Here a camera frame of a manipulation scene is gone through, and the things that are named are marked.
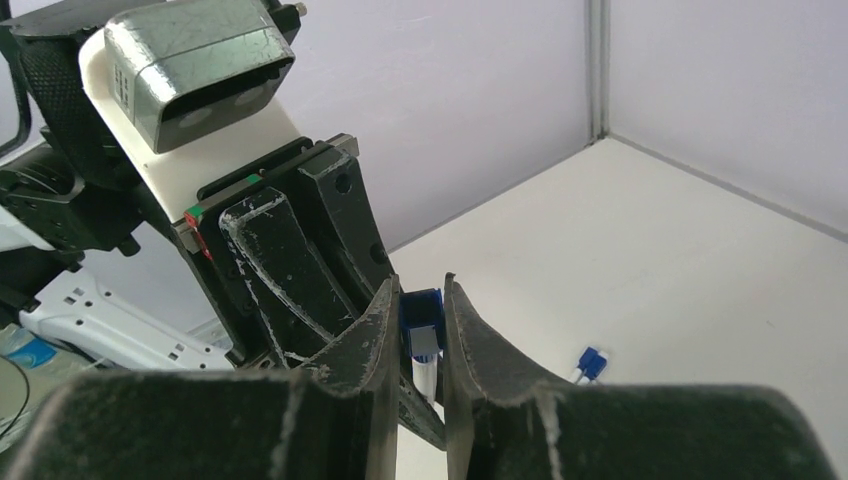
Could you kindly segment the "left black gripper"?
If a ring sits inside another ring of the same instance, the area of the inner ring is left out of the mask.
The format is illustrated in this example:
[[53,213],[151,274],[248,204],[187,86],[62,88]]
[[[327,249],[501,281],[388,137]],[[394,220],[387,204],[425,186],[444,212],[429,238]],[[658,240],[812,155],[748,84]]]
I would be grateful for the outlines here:
[[202,187],[173,226],[237,365],[304,362],[349,329],[394,270],[357,140],[301,137]]

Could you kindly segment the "white marker pen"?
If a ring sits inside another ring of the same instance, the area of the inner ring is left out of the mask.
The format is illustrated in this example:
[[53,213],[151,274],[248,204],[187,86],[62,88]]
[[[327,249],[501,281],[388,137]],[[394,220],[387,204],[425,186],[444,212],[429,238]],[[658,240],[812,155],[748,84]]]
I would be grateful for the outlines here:
[[438,361],[438,354],[413,357],[411,361],[414,386],[429,404],[436,401]]

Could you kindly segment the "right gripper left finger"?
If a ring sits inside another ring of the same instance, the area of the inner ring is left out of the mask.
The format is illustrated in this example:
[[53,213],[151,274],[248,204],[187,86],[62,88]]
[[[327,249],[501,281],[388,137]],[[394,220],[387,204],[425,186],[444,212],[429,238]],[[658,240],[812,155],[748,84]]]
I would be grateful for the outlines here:
[[399,417],[397,276],[291,383],[294,479],[392,479]]

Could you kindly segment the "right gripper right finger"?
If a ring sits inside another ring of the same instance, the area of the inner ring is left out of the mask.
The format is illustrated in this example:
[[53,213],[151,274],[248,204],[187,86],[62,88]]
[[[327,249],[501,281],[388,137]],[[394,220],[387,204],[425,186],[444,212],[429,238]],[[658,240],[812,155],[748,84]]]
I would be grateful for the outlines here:
[[569,382],[484,321],[452,273],[443,296],[449,478],[563,478],[557,407]]

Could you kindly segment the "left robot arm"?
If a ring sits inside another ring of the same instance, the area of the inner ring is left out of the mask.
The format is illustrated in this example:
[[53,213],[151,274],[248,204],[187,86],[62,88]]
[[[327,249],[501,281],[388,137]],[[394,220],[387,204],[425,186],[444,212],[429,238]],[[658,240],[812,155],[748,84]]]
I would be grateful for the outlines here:
[[[281,1],[58,1],[1,53],[6,321],[129,369],[292,369],[346,331],[393,268],[354,137],[301,135],[275,101],[306,13]],[[152,226],[231,346],[115,300],[81,262]]]

